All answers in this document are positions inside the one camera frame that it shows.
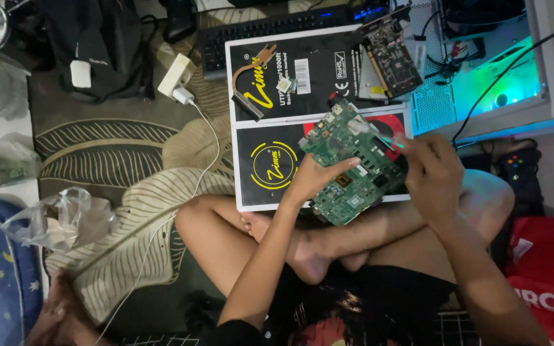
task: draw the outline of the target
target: right hand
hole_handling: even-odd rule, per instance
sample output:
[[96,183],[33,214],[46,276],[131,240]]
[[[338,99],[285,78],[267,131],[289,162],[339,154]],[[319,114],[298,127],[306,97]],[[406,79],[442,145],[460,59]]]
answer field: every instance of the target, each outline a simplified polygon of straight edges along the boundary
[[400,137],[409,171],[405,185],[414,206],[434,230],[441,230],[459,215],[465,169],[457,153],[441,135],[414,140]]

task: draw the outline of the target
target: green circuit board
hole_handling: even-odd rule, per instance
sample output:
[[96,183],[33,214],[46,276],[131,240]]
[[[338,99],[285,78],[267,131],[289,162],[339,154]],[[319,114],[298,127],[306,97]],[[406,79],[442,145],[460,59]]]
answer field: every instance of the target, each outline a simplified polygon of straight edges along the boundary
[[386,192],[401,187],[406,173],[381,151],[381,140],[370,133],[352,132],[349,121],[367,122],[347,100],[332,107],[298,143],[313,153],[320,165],[332,166],[358,156],[361,163],[340,175],[313,198],[313,212],[334,225],[345,225],[368,207],[381,202]]

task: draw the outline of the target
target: left hand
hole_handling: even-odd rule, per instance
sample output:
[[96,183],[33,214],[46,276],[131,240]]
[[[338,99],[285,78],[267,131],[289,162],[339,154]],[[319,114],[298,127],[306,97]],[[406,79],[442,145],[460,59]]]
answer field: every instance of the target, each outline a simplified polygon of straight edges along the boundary
[[315,197],[332,179],[359,163],[360,158],[354,157],[330,167],[322,167],[313,159],[312,153],[306,154],[284,194],[283,201],[303,204]]

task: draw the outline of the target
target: white charging cable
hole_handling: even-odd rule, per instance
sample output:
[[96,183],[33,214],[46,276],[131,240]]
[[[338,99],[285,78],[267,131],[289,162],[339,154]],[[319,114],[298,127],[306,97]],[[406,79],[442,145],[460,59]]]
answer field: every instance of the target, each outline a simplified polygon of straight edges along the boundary
[[[196,190],[194,190],[194,194],[191,196],[192,198],[194,198],[196,196],[196,193],[198,192],[198,188],[200,187],[200,183],[202,182],[202,178],[204,177],[204,174],[206,174],[206,172],[209,171],[209,169],[215,164],[215,162],[217,162],[217,160],[219,160],[219,155],[221,153],[221,146],[219,145],[219,137],[217,137],[217,132],[213,128],[213,125],[209,121],[209,118],[202,112],[202,109],[200,109],[200,106],[198,106],[196,104],[196,102],[194,102],[194,95],[192,95],[184,87],[178,87],[178,88],[174,89],[174,91],[172,92],[172,96],[174,96],[174,98],[176,98],[183,105],[190,104],[190,105],[196,107],[196,109],[198,110],[198,113],[200,113],[200,116],[202,116],[204,121],[206,121],[206,123],[209,124],[209,127],[211,128],[211,131],[213,131],[213,135],[215,136],[215,142],[217,143],[217,155],[215,155],[215,158],[213,159],[213,162],[211,162],[211,164],[203,170],[202,174],[200,174],[200,177],[198,178],[198,183],[196,184]],[[112,317],[110,318],[110,320],[108,321],[108,323],[104,327],[104,331],[102,331],[102,334],[100,334],[100,337],[97,339],[94,346],[97,345],[97,343],[100,342],[100,340],[102,340],[102,337],[106,333],[106,330],[110,326],[110,323],[113,321],[113,319],[116,316],[117,312],[119,312],[119,309],[121,308],[121,306],[123,306],[123,303],[125,303],[127,298],[129,298],[129,296],[132,294],[132,292],[134,292],[134,290],[136,289],[136,286],[138,285],[138,282],[140,281],[140,277],[142,276],[142,273],[145,271],[145,262],[147,261],[147,255],[149,255],[149,248],[151,247],[151,244],[153,243],[153,239],[155,238],[155,235],[158,233],[159,229],[163,225],[165,225],[167,222],[171,221],[172,219],[174,219],[174,216],[168,218],[161,225],[159,225],[158,228],[156,228],[155,231],[153,232],[153,234],[151,235],[151,239],[149,239],[149,245],[147,246],[147,251],[145,252],[145,256],[142,259],[142,264],[140,265],[140,273],[138,274],[138,277],[136,278],[134,286],[132,286],[131,291],[129,291],[129,293],[125,296],[125,298],[123,298],[123,300],[121,301],[121,303],[119,304],[117,309],[114,311]]]

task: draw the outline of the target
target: black backpack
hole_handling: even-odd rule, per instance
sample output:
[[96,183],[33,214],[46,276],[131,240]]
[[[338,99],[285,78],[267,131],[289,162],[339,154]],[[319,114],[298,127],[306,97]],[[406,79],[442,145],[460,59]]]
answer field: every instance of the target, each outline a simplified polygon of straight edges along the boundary
[[[46,17],[60,83],[83,100],[153,99],[153,64],[149,40],[133,0],[38,0]],[[91,87],[72,85],[70,63],[91,65]]]

